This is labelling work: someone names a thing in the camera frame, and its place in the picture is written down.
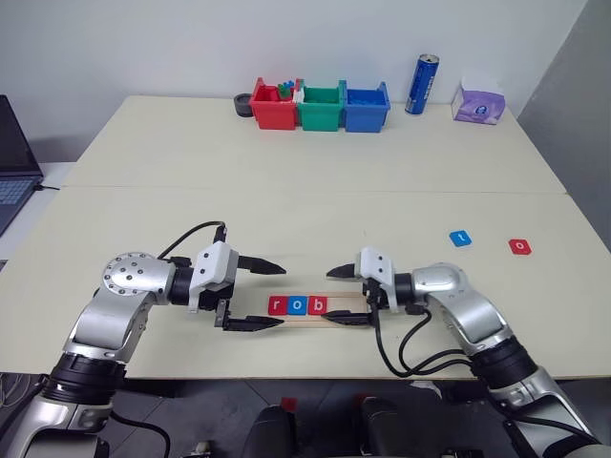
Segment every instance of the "plastic storage bin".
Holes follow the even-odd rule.
[[[344,87],[346,101],[347,132],[380,132],[390,110],[389,95],[386,83],[380,83],[378,89],[347,89]]]
[[[337,88],[309,88],[301,81],[297,93],[299,118],[305,131],[337,131],[342,120],[346,81]]]
[[[293,94],[299,90],[299,81],[290,88],[290,98],[280,99],[277,86],[266,86],[263,78],[257,78],[249,105],[260,129],[295,129],[297,104],[293,101]]]

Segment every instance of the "red letter block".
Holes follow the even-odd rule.
[[[327,312],[327,298],[325,296],[310,296],[307,300],[307,313],[309,315],[324,315]]]
[[[533,252],[528,244],[528,241],[525,239],[509,240],[509,247],[512,249],[512,253],[515,255],[530,255]]]
[[[267,303],[267,315],[286,315],[288,296],[270,296]]]

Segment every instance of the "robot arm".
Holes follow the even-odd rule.
[[[145,253],[124,253],[110,260],[48,382],[28,405],[7,456],[34,457],[51,448],[62,457],[98,456],[95,433],[112,412],[113,396],[153,305],[188,305],[191,312],[216,310],[215,326],[223,330],[255,331],[282,323],[269,317],[230,318],[238,268],[267,275],[285,273],[266,260],[241,257],[224,239],[202,250],[194,268],[189,259],[160,260]]]
[[[566,394],[533,362],[498,310],[471,287],[459,267],[440,262],[411,274],[396,274],[390,258],[367,247],[354,264],[332,269],[327,275],[361,280],[368,303],[375,303],[376,309],[397,312],[404,306],[410,313],[414,303],[438,306],[468,356],[472,373],[507,417],[504,427],[520,456],[543,456],[546,450],[545,456],[565,456],[596,442]],[[354,323],[347,312],[331,312],[326,318]],[[369,318],[360,318],[360,324],[371,323]],[[574,432],[551,427],[554,422]]]

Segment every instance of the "laptop screen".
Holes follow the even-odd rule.
[[[9,100],[0,95],[0,177],[42,175]]]

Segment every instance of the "laptop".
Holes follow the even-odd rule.
[[[42,178],[9,100],[0,94],[0,236]]]

